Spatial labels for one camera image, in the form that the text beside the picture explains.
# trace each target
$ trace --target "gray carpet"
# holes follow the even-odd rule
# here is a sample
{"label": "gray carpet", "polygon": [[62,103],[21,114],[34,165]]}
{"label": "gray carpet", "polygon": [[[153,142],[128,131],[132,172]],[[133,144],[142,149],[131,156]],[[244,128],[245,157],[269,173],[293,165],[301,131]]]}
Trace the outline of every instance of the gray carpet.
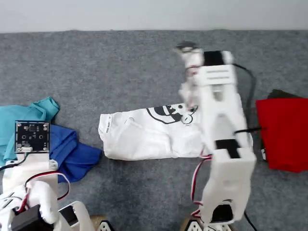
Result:
{"label": "gray carpet", "polygon": [[[205,50],[231,51],[257,76],[255,99],[266,98],[273,88],[308,97],[308,31],[69,31],[0,35],[0,105],[28,105],[52,96],[61,107],[55,123],[77,130],[81,142],[102,148],[100,113],[180,102],[184,66],[171,48],[182,40]],[[245,102],[249,78],[237,73]],[[189,194],[198,161],[103,157],[72,184],[61,205],[80,200],[90,214],[105,214],[116,231],[179,230],[196,209]],[[199,174],[197,195],[209,167]],[[247,212],[260,231],[307,230],[307,178],[308,172],[270,170],[258,161]],[[245,219],[235,226],[252,230]]]}

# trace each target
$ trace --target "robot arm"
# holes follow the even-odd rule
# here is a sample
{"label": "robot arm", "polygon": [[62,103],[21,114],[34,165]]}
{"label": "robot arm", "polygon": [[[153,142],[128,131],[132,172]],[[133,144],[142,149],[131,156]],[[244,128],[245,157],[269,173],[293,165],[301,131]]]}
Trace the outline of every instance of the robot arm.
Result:
{"label": "robot arm", "polygon": [[186,82],[180,95],[187,107],[201,111],[199,127],[205,150],[212,154],[209,180],[199,205],[205,226],[240,220],[250,194],[256,157],[247,129],[237,79],[228,51],[203,52],[191,42],[177,46],[185,61]]}
{"label": "robot arm", "polygon": [[[57,162],[49,159],[50,124],[17,121],[15,131],[18,160],[7,162],[3,175],[0,230],[94,231],[83,203],[76,201],[58,210],[57,201],[68,194],[70,184],[57,172]],[[58,175],[68,182],[67,193],[59,198]]]}

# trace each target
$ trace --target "circuit board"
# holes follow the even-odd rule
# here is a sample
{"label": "circuit board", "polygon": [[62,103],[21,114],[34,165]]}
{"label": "circuit board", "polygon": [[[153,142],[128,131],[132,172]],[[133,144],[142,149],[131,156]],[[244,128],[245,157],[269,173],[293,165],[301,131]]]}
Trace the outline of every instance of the circuit board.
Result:
{"label": "circuit board", "polygon": [[46,121],[15,122],[15,153],[48,153],[50,123]]}

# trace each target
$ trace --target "folded white shirt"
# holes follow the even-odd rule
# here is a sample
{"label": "folded white shirt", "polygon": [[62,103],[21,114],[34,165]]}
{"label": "folded white shirt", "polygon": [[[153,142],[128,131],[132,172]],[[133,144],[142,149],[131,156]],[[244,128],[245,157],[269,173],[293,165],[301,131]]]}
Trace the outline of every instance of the folded white shirt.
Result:
{"label": "folded white shirt", "polygon": [[198,108],[174,104],[101,114],[98,132],[111,159],[198,157],[203,149]]}

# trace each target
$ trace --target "clothing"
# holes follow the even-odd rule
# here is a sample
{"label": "clothing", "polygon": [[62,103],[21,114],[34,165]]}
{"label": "clothing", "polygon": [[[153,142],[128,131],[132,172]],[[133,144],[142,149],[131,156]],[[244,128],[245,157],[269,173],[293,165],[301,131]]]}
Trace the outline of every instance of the clothing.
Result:
{"label": "clothing", "polygon": [[257,113],[269,167],[292,172],[308,170],[308,99],[259,100]]}
{"label": "clothing", "polygon": [[184,104],[101,114],[98,132],[108,158],[144,160],[197,157],[202,151],[198,108]]}
{"label": "clothing", "polygon": [[[79,143],[76,131],[52,124],[50,136],[50,159],[58,162],[58,171],[70,182],[83,178],[98,163],[101,150]],[[59,176],[58,182],[65,179]]]}
{"label": "clothing", "polygon": [[49,121],[59,111],[58,104],[51,97],[27,106],[8,105],[0,107],[0,166],[14,160],[14,138],[16,120]]}
{"label": "clothing", "polygon": [[[272,92],[268,95],[267,99],[276,99],[276,98],[300,98],[300,97],[297,95],[285,92],[283,90],[273,89]],[[261,152],[262,152],[263,159],[266,160],[266,148],[265,148],[263,140],[261,140]]]}
{"label": "clothing", "polygon": [[[50,121],[59,111],[58,104],[48,97],[30,106],[9,105],[0,107],[0,165],[16,158],[14,153],[15,120]],[[71,129],[51,125],[50,159],[58,162],[58,171],[70,182],[80,180],[99,161],[101,150],[78,142]],[[59,182],[65,181],[62,176]]]}

